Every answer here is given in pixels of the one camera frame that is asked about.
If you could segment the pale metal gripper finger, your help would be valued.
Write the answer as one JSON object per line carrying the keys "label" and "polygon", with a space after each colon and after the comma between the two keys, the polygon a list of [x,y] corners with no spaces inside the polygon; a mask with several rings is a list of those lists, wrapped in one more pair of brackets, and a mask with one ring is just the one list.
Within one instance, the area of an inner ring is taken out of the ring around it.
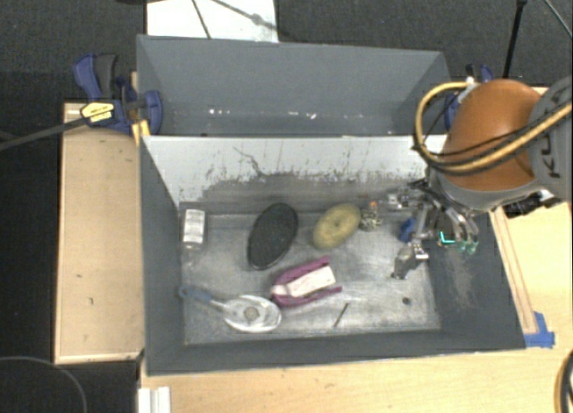
{"label": "pale metal gripper finger", "polygon": [[386,194],[385,205],[390,211],[415,211],[423,200],[417,190],[394,190]]}
{"label": "pale metal gripper finger", "polygon": [[405,279],[410,271],[416,270],[428,260],[429,254],[419,243],[409,242],[400,248],[395,257],[392,277],[394,279]]}

